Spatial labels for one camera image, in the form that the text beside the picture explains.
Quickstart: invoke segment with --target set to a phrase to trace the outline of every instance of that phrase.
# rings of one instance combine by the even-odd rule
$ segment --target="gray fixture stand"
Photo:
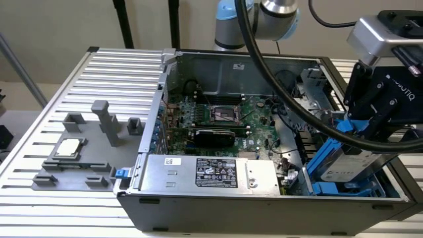
[[[0,50],[7,58],[7,61],[9,62],[9,64],[12,65],[21,81],[24,82],[24,84],[27,85],[27,88],[29,89],[29,92],[32,93],[32,96],[35,97],[35,99],[37,100],[39,104],[41,105],[41,107],[44,108],[47,105],[47,99],[44,97],[44,94],[41,92],[41,90],[39,89],[37,85],[33,83],[24,67],[21,66],[16,55],[13,54],[13,51],[11,49],[11,47],[7,44],[5,38],[0,32]]]

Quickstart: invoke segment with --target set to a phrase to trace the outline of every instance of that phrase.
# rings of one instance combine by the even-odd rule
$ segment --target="warning label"
[[[238,188],[235,160],[198,158],[196,186]]]

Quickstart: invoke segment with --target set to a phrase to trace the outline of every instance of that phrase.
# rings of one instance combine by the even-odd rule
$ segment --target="green circuit board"
[[[169,105],[177,108],[171,116],[180,121],[179,125],[168,127],[167,131],[171,155],[238,157],[239,152],[252,152],[256,158],[270,159],[268,147],[279,136],[275,122],[272,123],[272,104],[266,104],[266,98],[252,96],[247,97],[239,105],[212,105],[198,104],[193,98],[179,96],[169,98]],[[202,126],[207,129],[234,131],[236,133],[234,146],[198,147],[192,133],[199,127],[203,128]]]

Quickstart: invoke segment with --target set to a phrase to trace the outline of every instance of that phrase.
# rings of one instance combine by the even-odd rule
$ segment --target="black stand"
[[[171,40],[172,48],[180,48],[179,37],[179,0],[167,0],[169,8]]]
[[[117,13],[121,36],[124,38],[125,48],[133,49],[133,41],[132,41],[131,27],[129,27],[129,21],[128,21],[125,0],[113,0],[113,5],[115,5],[116,13]]]

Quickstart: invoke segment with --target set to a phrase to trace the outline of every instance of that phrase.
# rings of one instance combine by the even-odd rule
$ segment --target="metal frame pole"
[[[3,34],[0,32],[0,50],[9,62],[9,64],[12,65],[21,81],[24,82],[24,84],[27,85],[27,88],[29,89],[29,92],[32,93],[32,96],[35,97],[35,99],[37,100],[39,104],[41,105],[41,107],[44,108],[47,105],[47,99],[44,97],[44,94],[39,88],[39,86],[33,83],[24,67],[21,66],[16,55],[13,54],[13,51],[11,49],[11,47],[7,44],[5,38],[3,37]]]
[[[172,48],[180,48],[180,36],[179,36],[179,0],[167,1],[169,8],[169,24],[171,24],[171,40]]]
[[[125,48],[133,49],[132,33],[125,7],[125,0],[113,0],[113,6],[117,13],[121,36],[124,38]]]

